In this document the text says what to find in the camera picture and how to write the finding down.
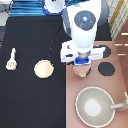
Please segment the table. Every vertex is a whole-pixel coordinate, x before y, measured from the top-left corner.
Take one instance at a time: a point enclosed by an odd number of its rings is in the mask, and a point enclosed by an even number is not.
[[[120,103],[125,100],[124,92],[126,87],[117,56],[115,42],[113,41],[95,41],[95,45],[107,45],[111,49],[111,55],[101,60],[92,62],[91,72],[85,78],[76,76],[72,70],[72,65],[66,66],[66,128],[90,128],[84,124],[76,114],[75,99],[78,93],[88,87],[97,86],[106,90],[113,98],[114,103]],[[103,76],[98,72],[98,65],[101,62],[110,62],[115,67],[115,73],[112,76]],[[128,110],[116,110],[113,121],[105,128],[128,128]]]

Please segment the black cloth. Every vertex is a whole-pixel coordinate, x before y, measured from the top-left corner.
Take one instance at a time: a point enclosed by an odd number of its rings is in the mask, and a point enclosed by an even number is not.
[[[34,66],[49,59],[49,47],[62,26],[60,16],[9,17],[0,50],[0,128],[66,128],[66,66],[40,79]],[[52,62],[62,65],[60,50],[70,37],[62,28],[52,47]],[[11,49],[17,68],[8,71]]]

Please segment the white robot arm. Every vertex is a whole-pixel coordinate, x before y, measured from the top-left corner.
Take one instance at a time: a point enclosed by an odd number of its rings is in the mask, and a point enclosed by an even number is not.
[[[48,15],[61,15],[66,8],[66,2],[67,0],[43,0],[44,13]]]
[[[93,49],[93,45],[97,26],[103,25],[108,16],[106,0],[90,0],[66,7],[62,14],[63,26],[72,40],[62,44],[61,62],[74,61],[75,65],[83,65],[103,58],[105,48]]]

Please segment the black disc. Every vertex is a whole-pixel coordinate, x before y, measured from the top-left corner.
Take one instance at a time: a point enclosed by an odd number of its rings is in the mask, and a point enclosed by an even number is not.
[[[103,52],[103,58],[106,58],[111,55],[111,49],[106,45],[93,46],[93,48],[101,48],[105,47],[105,51]]]
[[[115,72],[114,66],[109,62],[102,62],[98,66],[100,74],[103,76],[112,76]]]

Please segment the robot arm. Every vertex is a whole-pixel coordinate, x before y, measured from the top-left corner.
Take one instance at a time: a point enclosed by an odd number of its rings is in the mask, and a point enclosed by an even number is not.
[[[93,49],[93,45],[97,26],[103,25],[107,21],[108,15],[106,0],[90,0],[67,7],[62,14],[63,26],[72,40],[62,44],[61,61],[73,61],[76,57],[85,60],[87,57],[89,60],[103,58],[105,48]]]

